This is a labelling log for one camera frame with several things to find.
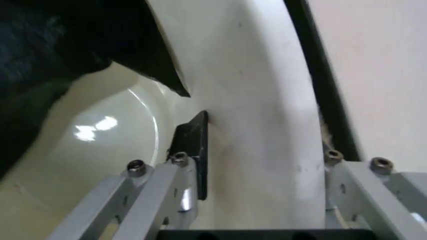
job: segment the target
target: bolt head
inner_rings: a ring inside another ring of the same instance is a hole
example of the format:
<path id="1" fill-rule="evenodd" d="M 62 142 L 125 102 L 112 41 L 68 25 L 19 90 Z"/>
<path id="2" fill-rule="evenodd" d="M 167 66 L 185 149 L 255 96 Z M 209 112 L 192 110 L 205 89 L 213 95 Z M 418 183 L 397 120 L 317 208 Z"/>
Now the bolt head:
<path id="1" fill-rule="evenodd" d="M 173 164 L 178 165 L 181 168 L 186 167 L 189 164 L 189 156 L 183 151 L 175 153 L 171 160 Z"/>
<path id="2" fill-rule="evenodd" d="M 127 164 L 126 169 L 127 173 L 132 178 L 142 177 L 144 174 L 146 174 L 147 171 L 146 164 L 144 163 L 144 161 L 139 159 L 130 161 Z"/>
<path id="3" fill-rule="evenodd" d="M 344 159 L 344 155 L 337 150 L 330 149 L 324 152 L 324 162 L 329 165 L 339 164 Z"/>
<path id="4" fill-rule="evenodd" d="M 394 164 L 392 161 L 383 157 L 374 157 L 370 161 L 370 169 L 380 175 L 390 175 L 393 171 Z"/>

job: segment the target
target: dark cloth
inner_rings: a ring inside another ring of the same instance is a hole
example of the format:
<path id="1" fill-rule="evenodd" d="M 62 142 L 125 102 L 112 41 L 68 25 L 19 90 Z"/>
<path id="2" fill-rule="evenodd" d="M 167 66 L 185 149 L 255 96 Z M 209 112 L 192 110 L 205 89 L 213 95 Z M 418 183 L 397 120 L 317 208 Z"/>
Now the dark cloth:
<path id="1" fill-rule="evenodd" d="M 143 0 L 0 0 L 0 178 L 71 83 L 112 61 L 189 96 Z"/>

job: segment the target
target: dark edge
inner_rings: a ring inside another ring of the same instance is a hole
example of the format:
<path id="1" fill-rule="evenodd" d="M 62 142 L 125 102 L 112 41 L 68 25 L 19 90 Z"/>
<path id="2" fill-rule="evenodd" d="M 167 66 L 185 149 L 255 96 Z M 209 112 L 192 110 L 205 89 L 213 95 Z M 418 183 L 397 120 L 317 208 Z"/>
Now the dark edge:
<path id="1" fill-rule="evenodd" d="M 208 197 L 208 112 L 199 112 L 188 123 L 176 127 L 167 158 L 186 152 L 195 160 L 197 168 L 197 195 Z"/>
<path id="2" fill-rule="evenodd" d="M 311 74 L 314 94 L 335 149 L 347 161 L 361 160 L 335 78 L 306 0 L 284 0 Z"/>
<path id="3" fill-rule="evenodd" d="M 368 229 L 160 230 L 157 240 L 376 240 Z"/>

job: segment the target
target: white wall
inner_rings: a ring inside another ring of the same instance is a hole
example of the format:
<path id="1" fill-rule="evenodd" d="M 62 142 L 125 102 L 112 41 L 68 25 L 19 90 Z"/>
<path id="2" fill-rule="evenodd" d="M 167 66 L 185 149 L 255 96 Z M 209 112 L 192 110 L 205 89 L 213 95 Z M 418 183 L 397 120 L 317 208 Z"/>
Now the white wall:
<path id="1" fill-rule="evenodd" d="M 364 159 L 427 172 L 427 1 L 308 2 Z"/>

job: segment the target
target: black bracket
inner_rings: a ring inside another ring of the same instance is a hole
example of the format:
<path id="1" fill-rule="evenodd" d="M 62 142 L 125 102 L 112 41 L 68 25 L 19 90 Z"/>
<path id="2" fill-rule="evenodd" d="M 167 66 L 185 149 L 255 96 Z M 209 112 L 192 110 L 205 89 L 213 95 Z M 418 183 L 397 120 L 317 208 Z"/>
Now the black bracket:
<path id="1" fill-rule="evenodd" d="M 197 195 L 199 200 L 208 197 L 208 112 L 199 112 L 191 121 L 178 125 L 173 134 L 167 159 L 186 152 L 195 160 L 197 168 Z"/>

